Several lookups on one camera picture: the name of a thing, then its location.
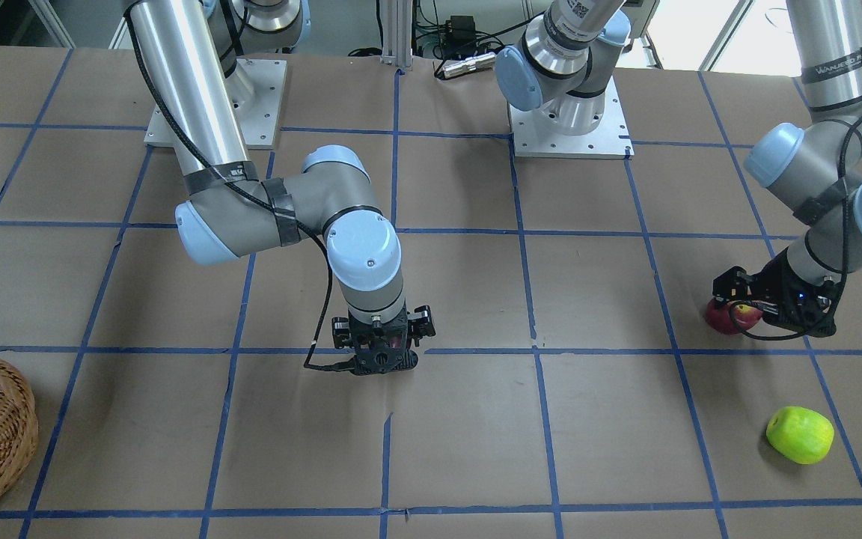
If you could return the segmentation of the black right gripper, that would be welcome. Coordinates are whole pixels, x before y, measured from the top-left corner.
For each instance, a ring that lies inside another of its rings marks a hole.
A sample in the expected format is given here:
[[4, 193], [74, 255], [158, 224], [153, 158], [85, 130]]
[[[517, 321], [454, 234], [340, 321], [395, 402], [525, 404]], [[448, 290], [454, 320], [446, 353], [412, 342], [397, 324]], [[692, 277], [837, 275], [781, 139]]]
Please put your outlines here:
[[[381, 338], [386, 335], [401, 334], [407, 338], [405, 350], [387, 350], [381, 347]], [[385, 374], [394, 371], [410, 371], [418, 364], [418, 355], [410, 346], [420, 346], [422, 338], [435, 337], [435, 322], [429, 305], [421, 305], [410, 314], [410, 334], [407, 311], [400, 311], [393, 320], [376, 329], [372, 324], [361, 322], [352, 317], [333, 317], [331, 319], [333, 347], [350, 347], [352, 339], [355, 355], [352, 358], [352, 372], [356, 376]]]

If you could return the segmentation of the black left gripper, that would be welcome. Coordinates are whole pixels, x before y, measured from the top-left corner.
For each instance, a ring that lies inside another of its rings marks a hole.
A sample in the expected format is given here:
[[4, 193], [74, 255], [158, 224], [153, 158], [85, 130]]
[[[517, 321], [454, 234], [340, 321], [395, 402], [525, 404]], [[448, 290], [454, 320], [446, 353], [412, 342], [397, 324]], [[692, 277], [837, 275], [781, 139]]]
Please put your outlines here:
[[[763, 319], [786, 329], [790, 337], [827, 338], [836, 333], [834, 321], [837, 284], [813, 285], [791, 269], [783, 250], [757, 274], [734, 266], [712, 280], [712, 299], [730, 303], [730, 334], [749, 333]], [[772, 304], [766, 310], [748, 301]]]

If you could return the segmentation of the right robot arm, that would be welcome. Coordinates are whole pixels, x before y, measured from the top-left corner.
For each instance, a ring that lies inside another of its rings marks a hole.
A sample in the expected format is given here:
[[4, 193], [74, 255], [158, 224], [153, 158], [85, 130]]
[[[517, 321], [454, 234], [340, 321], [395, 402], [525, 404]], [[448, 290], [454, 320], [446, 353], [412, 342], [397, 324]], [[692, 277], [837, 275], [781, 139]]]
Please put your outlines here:
[[174, 217], [188, 255], [215, 265], [311, 239], [348, 307], [331, 322], [333, 344], [354, 352], [325, 371], [414, 368], [416, 346], [435, 334], [433, 315], [406, 306], [403, 249], [355, 151], [327, 144], [305, 157], [301, 174], [261, 180], [230, 95], [236, 69], [220, 58], [204, 3], [122, 6], [141, 76], [177, 138], [189, 198]]

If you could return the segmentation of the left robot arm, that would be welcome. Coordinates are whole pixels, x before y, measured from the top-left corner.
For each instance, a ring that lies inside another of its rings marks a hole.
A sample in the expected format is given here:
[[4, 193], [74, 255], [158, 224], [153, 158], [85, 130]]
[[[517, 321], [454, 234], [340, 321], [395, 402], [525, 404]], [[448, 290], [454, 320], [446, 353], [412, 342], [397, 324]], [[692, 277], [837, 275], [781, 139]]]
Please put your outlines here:
[[[862, 269], [862, 1], [789, 1], [801, 59], [809, 127], [781, 123], [755, 144], [745, 168], [801, 224], [801, 235], [758, 273], [731, 267], [712, 283], [705, 321], [725, 335], [757, 322], [786, 339], [836, 332], [849, 276]], [[520, 112], [543, 110], [554, 128], [588, 133], [629, 18], [620, 1], [554, 1], [503, 48], [494, 66], [501, 92]]]

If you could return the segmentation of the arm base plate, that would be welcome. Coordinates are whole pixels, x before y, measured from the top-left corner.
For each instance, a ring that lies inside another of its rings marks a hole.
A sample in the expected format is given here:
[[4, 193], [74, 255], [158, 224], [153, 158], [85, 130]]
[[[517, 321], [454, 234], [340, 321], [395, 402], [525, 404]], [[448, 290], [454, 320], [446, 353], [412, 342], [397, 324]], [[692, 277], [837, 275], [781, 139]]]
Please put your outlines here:
[[[229, 78], [219, 80], [247, 149], [272, 150], [276, 146], [287, 71], [284, 59], [238, 58]], [[184, 83], [184, 88], [174, 82], [165, 86], [165, 103], [178, 105], [170, 109], [175, 120], [202, 125], [209, 118], [208, 112], [218, 108], [218, 83], [201, 83], [195, 76], [188, 76]]]
[[634, 154], [614, 79], [598, 96], [564, 94], [531, 112], [508, 105], [507, 115], [517, 156], [623, 159]]

